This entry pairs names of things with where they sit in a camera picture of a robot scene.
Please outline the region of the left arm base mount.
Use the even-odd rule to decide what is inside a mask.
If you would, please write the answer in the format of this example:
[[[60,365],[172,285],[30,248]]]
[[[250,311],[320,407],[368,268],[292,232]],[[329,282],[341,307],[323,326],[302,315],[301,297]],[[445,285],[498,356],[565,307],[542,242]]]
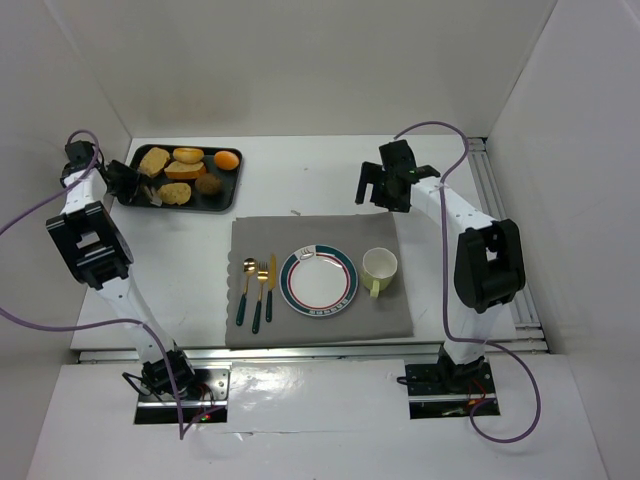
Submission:
[[[136,391],[136,425],[169,425],[178,421],[175,399],[170,393],[152,393],[139,375],[124,373]],[[214,364],[195,369],[195,383],[180,391],[184,424],[222,424],[228,418],[231,366]]]

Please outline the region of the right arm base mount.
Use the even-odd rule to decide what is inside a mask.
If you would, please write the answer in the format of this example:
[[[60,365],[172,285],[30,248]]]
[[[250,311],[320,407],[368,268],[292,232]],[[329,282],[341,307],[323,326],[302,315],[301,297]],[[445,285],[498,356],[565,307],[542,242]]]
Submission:
[[[470,364],[455,364],[443,348],[435,363],[405,365],[396,382],[406,388],[412,420],[499,416],[496,387],[484,356]]]

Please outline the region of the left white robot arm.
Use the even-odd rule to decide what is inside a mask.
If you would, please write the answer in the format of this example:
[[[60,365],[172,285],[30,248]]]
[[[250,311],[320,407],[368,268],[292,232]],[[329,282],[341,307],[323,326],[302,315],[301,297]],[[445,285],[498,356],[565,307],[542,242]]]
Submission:
[[[131,321],[126,329],[142,372],[125,373],[125,380],[144,396],[185,399],[195,385],[193,367],[144,300],[133,276],[133,254],[102,203],[106,194],[119,200],[144,195],[156,205],[160,200],[145,175],[119,161],[105,165],[93,142],[69,140],[65,153],[61,184],[66,201],[61,213],[46,222],[47,231],[75,280]]]

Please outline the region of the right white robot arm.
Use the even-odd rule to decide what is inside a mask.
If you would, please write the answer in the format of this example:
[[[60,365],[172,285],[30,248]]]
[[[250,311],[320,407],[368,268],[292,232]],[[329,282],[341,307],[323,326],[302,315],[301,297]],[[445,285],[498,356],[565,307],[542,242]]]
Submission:
[[[428,378],[459,393],[480,377],[494,325],[525,286],[519,229],[511,220],[476,209],[433,167],[418,166],[407,141],[386,143],[379,152],[380,163],[361,166],[355,201],[370,200],[396,213],[417,210],[440,227],[446,249],[446,340]]]

